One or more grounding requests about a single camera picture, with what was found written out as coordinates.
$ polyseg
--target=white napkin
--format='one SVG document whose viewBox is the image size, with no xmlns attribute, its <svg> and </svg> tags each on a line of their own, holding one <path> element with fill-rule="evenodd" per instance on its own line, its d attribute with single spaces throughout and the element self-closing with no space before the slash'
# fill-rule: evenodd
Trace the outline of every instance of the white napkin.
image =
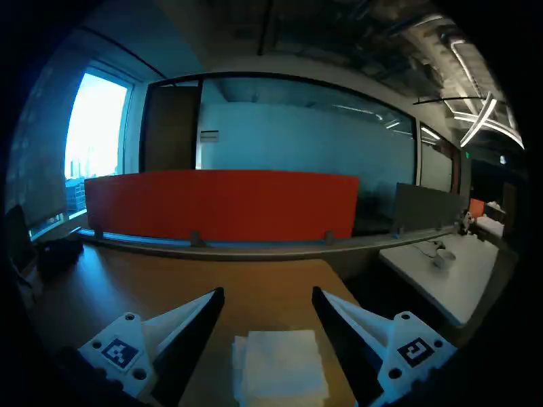
<svg viewBox="0 0 543 407">
<path fill-rule="evenodd" d="M 312 330 L 252 331 L 235 337 L 232 356 L 242 407 L 317 407 L 329 396 Z"/>
</svg>

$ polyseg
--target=gray privacy panel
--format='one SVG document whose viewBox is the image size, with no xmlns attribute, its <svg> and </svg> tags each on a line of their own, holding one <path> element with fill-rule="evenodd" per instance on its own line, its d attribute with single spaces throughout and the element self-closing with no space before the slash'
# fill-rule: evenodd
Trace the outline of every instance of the gray privacy panel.
<svg viewBox="0 0 543 407">
<path fill-rule="evenodd" d="M 398 183 L 394 230 L 416 231 L 451 226 L 467 207 L 468 200 L 461 195 Z"/>
</svg>

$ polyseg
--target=wooden desk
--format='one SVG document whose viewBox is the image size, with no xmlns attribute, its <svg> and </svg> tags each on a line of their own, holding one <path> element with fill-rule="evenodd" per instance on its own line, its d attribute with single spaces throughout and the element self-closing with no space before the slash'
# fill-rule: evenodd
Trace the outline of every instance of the wooden desk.
<svg viewBox="0 0 543 407">
<path fill-rule="evenodd" d="M 250 330 L 315 331 L 330 398 L 353 406 L 354 396 L 312 306 L 312 288 L 357 303 L 322 260 L 202 262 L 85 246 L 73 270 L 49 285 L 31 309 L 48 349 L 80 347 L 125 311 L 147 319 L 222 286 L 225 306 L 181 398 L 180 406 L 237 406 L 231 345 Z"/>
<path fill-rule="evenodd" d="M 467 324 L 487 287 L 498 248 L 474 235 L 446 235 L 432 240 L 441 240 L 456 255 L 449 269 L 434 266 L 433 259 L 415 247 L 420 243 L 381 250 L 379 257 L 453 324 Z"/>
</svg>

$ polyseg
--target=exposed ceiling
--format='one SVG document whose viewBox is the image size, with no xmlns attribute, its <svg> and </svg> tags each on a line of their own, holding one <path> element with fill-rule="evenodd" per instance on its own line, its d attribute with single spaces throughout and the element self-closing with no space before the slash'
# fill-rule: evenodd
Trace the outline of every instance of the exposed ceiling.
<svg viewBox="0 0 543 407">
<path fill-rule="evenodd" d="M 222 31 L 253 44 L 261 40 L 269 4 L 269 0 L 208 0 Z M 264 53 L 344 66 L 415 102 L 459 98 L 434 102 L 443 106 L 459 139 L 491 92 L 498 102 L 489 119 L 498 123 L 495 127 L 514 132 L 504 95 L 483 57 L 429 0 L 273 0 L 271 4 Z M 464 120 L 454 119 L 458 112 Z M 484 130 L 495 133 L 488 127 Z M 506 137 L 496 134 L 498 140 Z M 489 139 L 477 137 L 471 143 L 488 145 Z M 522 153 L 511 139 L 500 148 Z"/>
</svg>

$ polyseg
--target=orange panel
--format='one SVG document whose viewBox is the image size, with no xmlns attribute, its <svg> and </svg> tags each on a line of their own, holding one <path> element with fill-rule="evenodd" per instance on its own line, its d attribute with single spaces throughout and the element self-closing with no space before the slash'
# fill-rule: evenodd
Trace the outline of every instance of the orange panel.
<svg viewBox="0 0 543 407">
<path fill-rule="evenodd" d="M 483 215 L 485 211 L 485 202 L 478 199 L 470 199 L 470 212 L 474 218 L 478 218 Z"/>
<path fill-rule="evenodd" d="M 296 241 L 351 236 L 354 176 L 186 170 L 85 180 L 89 226 L 125 235 Z"/>
</svg>

